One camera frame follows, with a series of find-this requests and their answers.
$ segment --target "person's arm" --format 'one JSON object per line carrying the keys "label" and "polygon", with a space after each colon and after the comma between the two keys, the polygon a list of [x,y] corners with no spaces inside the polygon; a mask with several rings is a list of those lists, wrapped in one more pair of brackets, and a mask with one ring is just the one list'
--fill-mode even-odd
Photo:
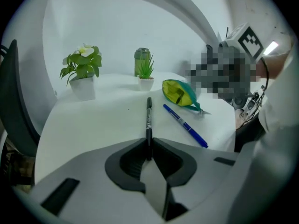
{"label": "person's arm", "polygon": [[[270,79],[275,79],[280,74],[280,72],[282,71],[282,69],[284,67],[285,60],[288,55],[289,55],[289,52],[280,54],[280,55],[276,55],[276,56],[264,56],[263,57],[268,66]],[[261,78],[267,78],[266,69],[263,65],[262,60],[259,60],[258,63],[256,64],[256,75]]]}

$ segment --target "chair backrest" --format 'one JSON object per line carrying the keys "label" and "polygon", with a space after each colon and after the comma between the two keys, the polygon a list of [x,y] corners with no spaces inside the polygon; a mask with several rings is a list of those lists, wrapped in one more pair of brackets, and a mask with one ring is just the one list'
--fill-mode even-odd
{"label": "chair backrest", "polygon": [[13,40],[0,65],[0,118],[17,150],[35,156],[39,141],[21,91],[17,41]]}

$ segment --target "blue pen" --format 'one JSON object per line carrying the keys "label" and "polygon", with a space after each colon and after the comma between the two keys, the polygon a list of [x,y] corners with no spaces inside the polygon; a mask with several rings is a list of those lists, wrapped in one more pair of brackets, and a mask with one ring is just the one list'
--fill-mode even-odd
{"label": "blue pen", "polygon": [[179,117],[171,108],[169,108],[166,104],[163,107],[191,134],[191,136],[202,146],[207,148],[208,145],[204,141],[204,139],[195,132],[181,117]]}

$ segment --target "light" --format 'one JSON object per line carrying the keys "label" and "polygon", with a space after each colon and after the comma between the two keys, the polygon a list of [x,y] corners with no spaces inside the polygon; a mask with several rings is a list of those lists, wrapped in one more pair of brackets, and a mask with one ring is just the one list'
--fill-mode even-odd
{"label": "light", "polygon": [[268,55],[270,52],[272,52],[278,44],[276,42],[271,42],[271,44],[266,48],[265,52],[263,53],[264,55]]}

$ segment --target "potted plant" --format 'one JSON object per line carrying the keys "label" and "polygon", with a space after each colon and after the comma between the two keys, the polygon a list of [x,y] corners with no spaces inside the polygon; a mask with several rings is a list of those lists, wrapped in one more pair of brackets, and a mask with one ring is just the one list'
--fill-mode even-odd
{"label": "potted plant", "polygon": [[139,89],[141,91],[150,91],[153,86],[154,78],[150,76],[154,70],[152,68],[154,61],[151,61],[153,55],[150,56],[150,53],[148,52],[145,58],[143,58],[143,54],[141,54],[138,76]]}
{"label": "potted plant", "polygon": [[70,83],[71,89],[80,100],[95,99],[93,76],[99,77],[99,67],[102,66],[102,57],[99,48],[83,43],[72,55],[64,59],[60,77],[68,76],[66,85]]}

